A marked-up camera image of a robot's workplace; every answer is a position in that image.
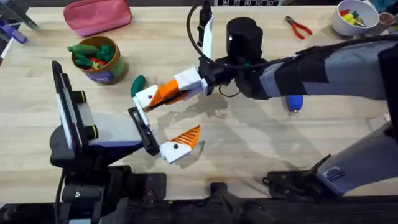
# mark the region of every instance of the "red-handled pliers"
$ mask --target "red-handled pliers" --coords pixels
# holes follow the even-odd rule
[[[292,26],[292,30],[298,38],[300,38],[302,40],[305,39],[305,37],[301,33],[299,33],[297,28],[300,28],[300,29],[304,30],[305,32],[307,32],[308,34],[312,35],[312,31],[310,30],[310,28],[306,27],[303,24],[299,24],[298,22],[295,22],[290,16],[286,16],[285,21],[288,22]]]

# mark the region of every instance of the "white bowl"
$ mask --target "white bowl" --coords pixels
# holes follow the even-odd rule
[[[340,11],[349,9],[349,13],[357,11],[366,27],[352,25],[340,16]],[[358,35],[372,29],[379,22],[379,13],[372,6],[359,0],[344,0],[337,6],[335,13],[331,18],[331,26],[341,35]]]

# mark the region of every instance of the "light wooden tabletop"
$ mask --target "light wooden tabletop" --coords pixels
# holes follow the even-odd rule
[[[213,58],[226,55],[226,23],[238,16],[256,20],[264,31],[263,56],[282,58],[313,45],[341,41],[330,27],[335,6],[214,7]],[[0,66],[0,203],[53,202],[60,169],[51,166],[49,137],[60,124],[50,63],[57,60],[76,90],[85,90],[94,112],[125,114],[134,106],[129,90],[137,75],[149,84],[170,80],[198,65],[185,31],[188,7],[134,7],[132,24],[106,32],[130,64],[117,85],[100,86],[70,60],[66,46],[81,37],[64,21],[62,8],[31,8],[38,23],[20,30],[29,42],[13,42]],[[192,21],[194,30],[198,14]],[[314,35],[299,40],[284,22],[289,15]],[[236,89],[228,87],[227,93]],[[160,138],[173,138],[197,124],[201,136],[193,153],[168,165],[141,150],[117,164],[138,172],[165,172],[167,198],[203,198],[210,182],[222,181],[240,197],[268,197],[259,179],[270,170],[308,169],[373,131],[369,118],[387,113],[383,101],[347,96],[306,96],[297,118],[288,116],[282,98],[267,101],[215,92],[187,102],[162,106],[148,114]],[[361,187],[351,195],[397,194],[396,180]]]

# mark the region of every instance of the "pink pencil case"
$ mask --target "pink pencil case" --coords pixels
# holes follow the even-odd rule
[[[82,0],[63,10],[67,24],[82,37],[129,24],[132,14],[126,0]]]

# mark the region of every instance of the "blue marker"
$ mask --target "blue marker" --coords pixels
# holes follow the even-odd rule
[[[294,114],[299,113],[301,107],[303,106],[304,98],[303,95],[289,95],[286,96],[286,106],[287,109]]]
[[[3,20],[0,20],[0,27],[20,44],[24,44],[27,42],[27,37],[24,34],[13,28],[13,26],[11,26],[10,24],[4,23]]]

